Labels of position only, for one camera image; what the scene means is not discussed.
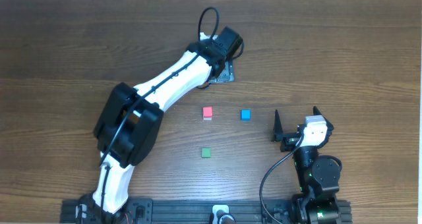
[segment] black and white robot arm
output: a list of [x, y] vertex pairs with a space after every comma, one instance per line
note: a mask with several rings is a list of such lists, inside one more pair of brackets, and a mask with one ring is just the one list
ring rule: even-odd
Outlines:
[[152, 149], [164, 112], [188, 91], [219, 77], [241, 45], [240, 35], [225, 27], [218, 37], [191, 43], [178, 62], [150, 81], [113, 89], [94, 129], [101, 173], [92, 205], [102, 219], [112, 218], [128, 200], [133, 169]]

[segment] wooden tabletop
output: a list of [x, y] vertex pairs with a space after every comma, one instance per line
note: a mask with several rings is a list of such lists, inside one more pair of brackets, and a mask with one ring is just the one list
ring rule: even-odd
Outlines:
[[[62, 200], [96, 188], [92, 130], [112, 88], [174, 64], [210, 5], [218, 32], [245, 40], [235, 82], [166, 112], [129, 194], [258, 200], [284, 155], [270, 142], [274, 110], [293, 132], [316, 105], [336, 127], [320, 152], [343, 162], [338, 198], [355, 223], [416, 222], [421, 0], [0, 0], [0, 221], [58, 222]], [[204, 31], [213, 24], [207, 14]], [[290, 160], [264, 197], [298, 192]]]

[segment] wooden table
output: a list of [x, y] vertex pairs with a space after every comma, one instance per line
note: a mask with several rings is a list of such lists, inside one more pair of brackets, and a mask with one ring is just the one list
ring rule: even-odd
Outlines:
[[[167, 111], [130, 195], [258, 200], [283, 156], [274, 110], [291, 132], [317, 105], [336, 127], [321, 152], [344, 163], [338, 198], [355, 223], [416, 222], [421, 0], [0, 0], [0, 221], [58, 222], [62, 200], [96, 188], [92, 130], [111, 89], [176, 62], [209, 5], [245, 39], [236, 82]], [[297, 192], [287, 162], [264, 196]]]

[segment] red cube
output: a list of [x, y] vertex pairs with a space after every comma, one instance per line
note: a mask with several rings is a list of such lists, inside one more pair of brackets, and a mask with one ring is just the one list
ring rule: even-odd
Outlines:
[[204, 120], [211, 120], [212, 119], [212, 107], [204, 107], [202, 108]]

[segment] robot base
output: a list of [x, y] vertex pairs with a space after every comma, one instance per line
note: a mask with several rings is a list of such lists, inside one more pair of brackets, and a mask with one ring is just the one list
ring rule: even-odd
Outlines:
[[[60, 223], [100, 224], [101, 219], [94, 211], [80, 208], [81, 213], [76, 213], [75, 207], [87, 201], [65, 200], [61, 208]], [[149, 198], [129, 198], [125, 204], [125, 213], [115, 223], [133, 224], [208, 224], [212, 215], [212, 206], [224, 204], [229, 206], [230, 214], [236, 218], [238, 224], [267, 224], [274, 223], [263, 215], [258, 201], [152, 201]], [[266, 207], [283, 224], [293, 224], [288, 218], [290, 200], [267, 200]], [[352, 224], [351, 207], [347, 201], [338, 202], [342, 224]]]

